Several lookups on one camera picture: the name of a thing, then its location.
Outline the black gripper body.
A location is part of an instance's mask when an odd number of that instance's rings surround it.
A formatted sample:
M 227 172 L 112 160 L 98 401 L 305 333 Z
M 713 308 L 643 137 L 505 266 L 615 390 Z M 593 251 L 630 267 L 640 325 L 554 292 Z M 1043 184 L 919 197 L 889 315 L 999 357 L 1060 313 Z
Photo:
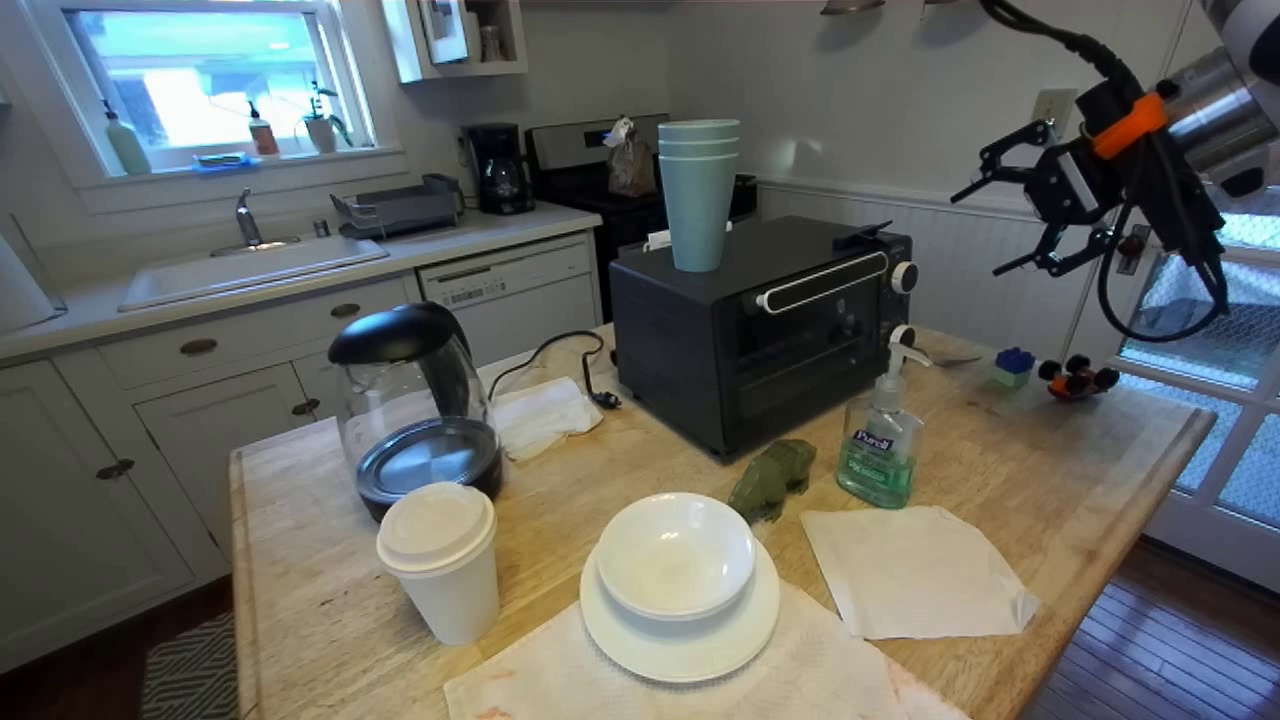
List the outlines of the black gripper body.
M 1052 143 L 1023 184 L 1043 230 L 1097 226 L 1112 210 L 1140 210 L 1167 251 L 1187 266 L 1217 266 L 1218 214 L 1171 143 L 1162 99 L 1097 85 L 1074 107 L 1084 112 L 1084 134 Z

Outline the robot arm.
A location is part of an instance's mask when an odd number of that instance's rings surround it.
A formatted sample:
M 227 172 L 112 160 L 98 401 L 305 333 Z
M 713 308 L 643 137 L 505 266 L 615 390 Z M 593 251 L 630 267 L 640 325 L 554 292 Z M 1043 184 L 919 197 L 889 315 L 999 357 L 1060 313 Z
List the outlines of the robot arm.
M 1254 191 L 1262 150 L 1280 130 L 1280 0 L 1199 0 L 1218 43 L 1153 87 L 1097 38 L 1037 19 L 1012 0 L 981 0 L 981 7 L 1012 32 L 1055 40 L 1098 71 L 1098 85 L 1074 99 L 1074 141 L 1055 141 L 1046 122 L 1027 122 L 991 141 L 981 151 L 981 176 L 955 191 L 965 201 L 985 184 L 1018 184 L 1043 220 L 1037 247 L 999 274 L 1037 266 L 1063 278 L 1102 256 L 1140 210 L 1167 251 L 1217 278 L 1225 215 L 1209 184 L 1229 197 Z

